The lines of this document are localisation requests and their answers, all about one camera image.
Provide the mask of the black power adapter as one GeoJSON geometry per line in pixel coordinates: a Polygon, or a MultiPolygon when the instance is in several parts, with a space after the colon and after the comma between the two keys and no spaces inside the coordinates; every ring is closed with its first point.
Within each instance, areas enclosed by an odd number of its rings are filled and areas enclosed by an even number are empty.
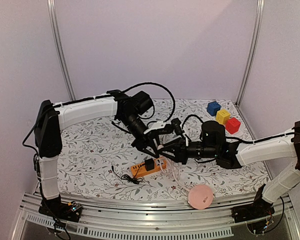
{"type": "Polygon", "coordinates": [[[128,174],[123,174],[122,176],[119,176],[115,172],[115,168],[112,165],[111,171],[117,178],[119,178],[121,181],[127,181],[128,183],[133,183],[135,185],[139,185],[143,180],[142,177],[137,177],[138,173],[140,172],[141,167],[145,167],[145,171],[152,171],[155,168],[155,161],[153,158],[146,159],[143,163],[136,164],[132,166],[132,169],[134,170],[134,173],[132,174],[132,177],[128,174]]]}

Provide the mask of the orange power strip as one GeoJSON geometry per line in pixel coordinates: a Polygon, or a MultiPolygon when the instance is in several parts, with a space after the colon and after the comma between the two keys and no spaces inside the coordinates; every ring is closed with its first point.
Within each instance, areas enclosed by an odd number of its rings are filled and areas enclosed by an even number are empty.
{"type": "Polygon", "coordinates": [[[144,162],[135,164],[130,167],[131,174],[134,178],[142,178],[167,168],[167,160],[165,157],[149,158],[144,162]]]}

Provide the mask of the blue cube socket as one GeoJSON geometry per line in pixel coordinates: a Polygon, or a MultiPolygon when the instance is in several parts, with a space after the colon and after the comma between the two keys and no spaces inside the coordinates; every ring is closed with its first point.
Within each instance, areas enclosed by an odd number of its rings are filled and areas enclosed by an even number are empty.
{"type": "Polygon", "coordinates": [[[221,105],[218,102],[213,101],[208,103],[206,110],[212,117],[214,117],[217,115],[217,112],[220,109],[221,109],[221,105]]]}

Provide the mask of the pink round socket hub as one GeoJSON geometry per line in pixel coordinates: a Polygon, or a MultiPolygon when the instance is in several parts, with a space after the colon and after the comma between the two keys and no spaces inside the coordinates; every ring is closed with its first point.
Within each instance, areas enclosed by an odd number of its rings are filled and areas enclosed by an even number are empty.
{"type": "Polygon", "coordinates": [[[187,201],[194,209],[204,210],[212,204],[213,198],[213,191],[209,186],[198,184],[188,192],[187,201]]]}

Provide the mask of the yellow cube socket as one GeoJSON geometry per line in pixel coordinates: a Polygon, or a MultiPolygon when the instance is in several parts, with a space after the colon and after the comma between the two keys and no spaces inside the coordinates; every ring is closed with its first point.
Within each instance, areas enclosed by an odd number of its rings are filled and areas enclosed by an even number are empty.
{"type": "Polygon", "coordinates": [[[227,121],[230,119],[230,117],[231,117],[231,114],[226,109],[220,109],[216,113],[215,120],[221,125],[226,125],[227,121]]]}

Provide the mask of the red cube socket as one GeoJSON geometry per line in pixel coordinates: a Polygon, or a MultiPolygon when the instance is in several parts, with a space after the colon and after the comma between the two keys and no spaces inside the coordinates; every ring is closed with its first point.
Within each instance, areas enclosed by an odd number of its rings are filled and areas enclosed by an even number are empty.
{"type": "Polygon", "coordinates": [[[225,125],[225,129],[231,134],[235,134],[239,131],[241,126],[241,122],[236,119],[235,117],[230,118],[226,125],[225,125]]]}

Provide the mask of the white multi-socket power strip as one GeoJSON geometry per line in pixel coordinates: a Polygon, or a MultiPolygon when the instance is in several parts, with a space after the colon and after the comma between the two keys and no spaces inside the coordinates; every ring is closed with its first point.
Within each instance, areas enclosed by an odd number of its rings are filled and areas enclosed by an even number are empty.
{"type": "Polygon", "coordinates": [[[219,124],[225,127],[225,130],[232,137],[242,137],[244,135],[244,128],[242,122],[231,114],[230,110],[222,107],[217,101],[211,101],[207,104],[206,111],[219,124]]]}

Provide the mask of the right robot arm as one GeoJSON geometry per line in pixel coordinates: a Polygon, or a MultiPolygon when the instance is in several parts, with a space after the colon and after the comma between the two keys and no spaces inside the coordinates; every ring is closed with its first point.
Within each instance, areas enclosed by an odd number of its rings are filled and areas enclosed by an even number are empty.
{"type": "Polygon", "coordinates": [[[300,121],[283,133],[247,141],[227,137],[224,125],[209,120],[201,125],[199,141],[179,137],[163,144],[158,153],[183,165],[188,159],[214,159],[219,167],[228,170],[256,162],[292,158],[288,167],[259,188],[255,202],[249,206],[250,216],[259,218],[269,205],[300,183],[300,121]]]}

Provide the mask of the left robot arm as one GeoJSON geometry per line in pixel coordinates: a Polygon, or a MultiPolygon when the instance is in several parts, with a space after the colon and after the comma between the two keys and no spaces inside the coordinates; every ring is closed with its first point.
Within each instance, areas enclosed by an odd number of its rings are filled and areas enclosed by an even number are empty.
{"type": "Polygon", "coordinates": [[[38,179],[45,209],[53,216],[64,213],[57,181],[57,162],[62,151],[61,133],[64,129],[101,117],[113,116],[134,136],[132,146],[154,158],[159,156],[159,136],[170,134],[173,127],[167,121],[157,121],[147,127],[141,115],[153,106],[150,96],[144,91],[128,96],[120,90],[108,91],[105,95],[93,96],[65,103],[41,103],[34,127],[35,145],[38,151],[38,179]]]}

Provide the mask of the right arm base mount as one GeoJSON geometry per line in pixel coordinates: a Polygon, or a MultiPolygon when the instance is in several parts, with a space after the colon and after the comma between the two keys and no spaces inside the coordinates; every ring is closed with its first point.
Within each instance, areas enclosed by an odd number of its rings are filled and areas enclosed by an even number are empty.
{"type": "Polygon", "coordinates": [[[247,225],[248,230],[254,235],[260,235],[266,232],[275,213],[273,204],[262,199],[262,191],[262,189],[258,190],[252,203],[236,206],[231,209],[231,216],[235,223],[263,218],[263,220],[255,221],[247,225]]]}

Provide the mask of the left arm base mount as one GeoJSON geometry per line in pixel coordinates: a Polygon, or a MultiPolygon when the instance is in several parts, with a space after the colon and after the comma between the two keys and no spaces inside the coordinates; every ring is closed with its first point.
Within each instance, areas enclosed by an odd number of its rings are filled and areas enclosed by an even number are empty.
{"type": "Polygon", "coordinates": [[[57,197],[50,200],[44,198],[41,201],[38,212],[55,219],[78,223],[82,210],[83,206],[80,203],[76,203],[75,201],[63,203],[61,198],[57,197]]]}

